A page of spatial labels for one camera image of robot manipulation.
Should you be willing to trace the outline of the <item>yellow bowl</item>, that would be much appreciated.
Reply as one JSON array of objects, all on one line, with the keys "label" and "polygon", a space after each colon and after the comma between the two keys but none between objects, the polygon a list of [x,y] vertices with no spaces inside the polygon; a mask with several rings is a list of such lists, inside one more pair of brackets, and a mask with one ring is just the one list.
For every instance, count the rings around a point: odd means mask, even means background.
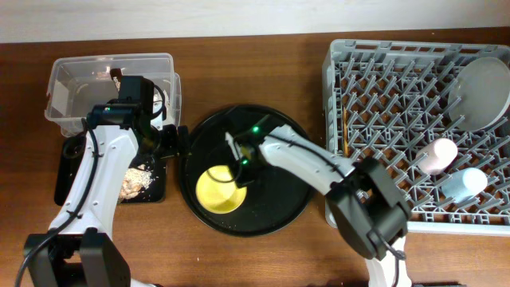
[{"label": "yellow bowl", "polygon": [[237,187],[226,165],[210,167],[199,177],[195,194],[200,205],[214,214],[236,210],[247,195],[247,187]]}]

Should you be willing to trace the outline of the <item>peanut shells and rice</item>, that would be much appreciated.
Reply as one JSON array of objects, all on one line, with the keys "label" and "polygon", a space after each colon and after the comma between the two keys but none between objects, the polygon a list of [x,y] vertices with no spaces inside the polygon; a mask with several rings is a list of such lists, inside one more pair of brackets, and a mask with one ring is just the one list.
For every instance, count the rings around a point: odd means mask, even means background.
[{"label": "peanut shells and rice", "polygon": [[152,184],[154,181],[152,171],[146,171],[144,168],[144,165],[128,168],[120,189],[119,202],[141,195]]}]

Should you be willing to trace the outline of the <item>brown snack wrapper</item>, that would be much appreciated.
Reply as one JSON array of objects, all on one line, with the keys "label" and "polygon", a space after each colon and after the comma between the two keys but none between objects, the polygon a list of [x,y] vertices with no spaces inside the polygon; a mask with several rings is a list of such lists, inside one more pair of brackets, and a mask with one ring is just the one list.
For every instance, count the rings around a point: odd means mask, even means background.
[{"label": "brown snack wrapper", "polygon": [[112,81],[114,82],[116,90],[120,91],[121,80],[122,80],[122,76],[123,76],[122,70],[119,68],[111,69],[109,73],[110,73],[110,77],[111,77]]}]

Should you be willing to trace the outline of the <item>wooden chopstick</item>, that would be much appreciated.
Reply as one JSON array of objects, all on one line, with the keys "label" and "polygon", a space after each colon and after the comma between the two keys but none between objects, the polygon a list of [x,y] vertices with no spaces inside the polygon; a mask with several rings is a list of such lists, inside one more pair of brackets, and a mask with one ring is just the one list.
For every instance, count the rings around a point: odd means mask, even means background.
[{"label": "wooden chopstick", "polygon": [[347,127],[347,110],[345,107],[342,108],[342,124],[343,124],[343,154],[349,155],[348,151],[348,127]]}]

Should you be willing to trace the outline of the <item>pink cup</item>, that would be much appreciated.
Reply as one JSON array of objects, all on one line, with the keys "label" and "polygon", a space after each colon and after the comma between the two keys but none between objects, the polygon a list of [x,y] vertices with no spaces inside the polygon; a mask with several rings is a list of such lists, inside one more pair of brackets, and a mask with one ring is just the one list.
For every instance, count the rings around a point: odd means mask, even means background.
[{"label": "pink cup", "polygon": [[420,149],[416,155],[426,157],[418,163],[418,168],[428,175],[439,175],[457,157],[457,145],[449,139],[439,138]]}]

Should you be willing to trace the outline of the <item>blue cup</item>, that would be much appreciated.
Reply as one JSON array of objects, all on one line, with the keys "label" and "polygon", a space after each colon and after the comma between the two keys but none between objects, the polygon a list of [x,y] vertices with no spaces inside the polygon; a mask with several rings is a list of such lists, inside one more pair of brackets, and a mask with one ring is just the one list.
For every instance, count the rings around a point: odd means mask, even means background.
[{"label": "blue cup", "polygon": [[478,195],[487,186],[487,175],[478,168],[469,167],[453,173],[451,179],[441,187],[441,191],[446,198],[460,203]]}]

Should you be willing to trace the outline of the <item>grey plate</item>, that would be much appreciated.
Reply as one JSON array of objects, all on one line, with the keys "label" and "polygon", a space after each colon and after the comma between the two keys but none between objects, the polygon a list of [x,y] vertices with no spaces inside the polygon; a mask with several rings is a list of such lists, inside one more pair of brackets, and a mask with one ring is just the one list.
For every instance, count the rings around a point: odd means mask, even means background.
[{"label": "grey plate", "polygon": [[509,107],[509,67],[495,57],[479,58],[463,68],[449,92],[452,121],[473,132],[495,124]]}]

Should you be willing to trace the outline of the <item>white tissue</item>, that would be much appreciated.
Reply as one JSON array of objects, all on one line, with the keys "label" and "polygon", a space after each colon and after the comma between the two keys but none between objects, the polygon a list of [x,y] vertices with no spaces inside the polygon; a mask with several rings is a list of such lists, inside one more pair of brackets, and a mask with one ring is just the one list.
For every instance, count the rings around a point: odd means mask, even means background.
[{"label": "white tissue", "polygon": [[165,90],[163,90],[163,95],[164,95],[164,99],[165,99],[164,100],[165,107],[169,108],[170,107],[170,98]]}]

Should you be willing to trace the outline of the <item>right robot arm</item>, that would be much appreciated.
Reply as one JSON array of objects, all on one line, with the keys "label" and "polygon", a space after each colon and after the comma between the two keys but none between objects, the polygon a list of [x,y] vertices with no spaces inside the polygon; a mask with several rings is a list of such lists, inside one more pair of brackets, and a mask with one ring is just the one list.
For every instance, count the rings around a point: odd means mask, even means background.
[{"label": "right robot arm", "polygon": [[261,163],[283,169],[325,197],[343,240],[366,262],[370,286],[410,286],[404,245],[411,210],[376,159],[360,162],[331,153],[289,125],[271,131],[256,125],[225,134],[242,167]]}]

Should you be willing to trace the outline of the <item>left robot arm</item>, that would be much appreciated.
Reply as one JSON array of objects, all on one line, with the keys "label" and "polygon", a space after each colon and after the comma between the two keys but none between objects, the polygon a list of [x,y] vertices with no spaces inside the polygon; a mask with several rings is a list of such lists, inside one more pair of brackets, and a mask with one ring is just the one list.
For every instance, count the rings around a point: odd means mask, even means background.
[{"label": "left robot arm", "polygon": [[25,272],[36,286],[140,286],[112,241],[112,224],[126,171],[149,160],[189,155],[185,126],[162,130],[151,121],[162,89],[142,76],[124,76],[118,97],[82,120],[84,152],[69,194],[44,234],[31,234],[15,284]]}]

